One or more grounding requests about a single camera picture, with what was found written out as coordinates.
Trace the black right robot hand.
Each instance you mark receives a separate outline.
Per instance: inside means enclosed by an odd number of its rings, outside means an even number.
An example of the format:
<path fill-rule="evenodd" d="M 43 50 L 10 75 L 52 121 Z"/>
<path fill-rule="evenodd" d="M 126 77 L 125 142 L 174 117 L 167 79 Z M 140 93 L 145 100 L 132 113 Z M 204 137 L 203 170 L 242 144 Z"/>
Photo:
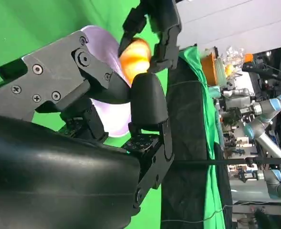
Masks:
<path fill-rule="evenodd" d="M 174 154 L 162 85 L 76 31 L 0 67 L 0 229 L 122 229 Z"/>

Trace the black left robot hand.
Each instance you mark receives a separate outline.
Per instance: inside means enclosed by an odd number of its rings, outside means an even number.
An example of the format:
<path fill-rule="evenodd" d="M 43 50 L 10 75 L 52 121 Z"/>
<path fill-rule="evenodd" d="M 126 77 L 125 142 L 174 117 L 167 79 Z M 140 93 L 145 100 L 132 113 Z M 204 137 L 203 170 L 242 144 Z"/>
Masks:
<path fill-rule="evenodd" d="M 152 32 L 159 37 L 148 71 L 157 73 L 164 69 L 175 69 L 179 54 L 177 37 L 182 24 L 174 0 L 141 0 L 136 8 L 132 8 L 123 23 L 124 34 L 118 56 L 132 43 L 134 36 L 144 29 L 147 20 L 150 21 Z"/>

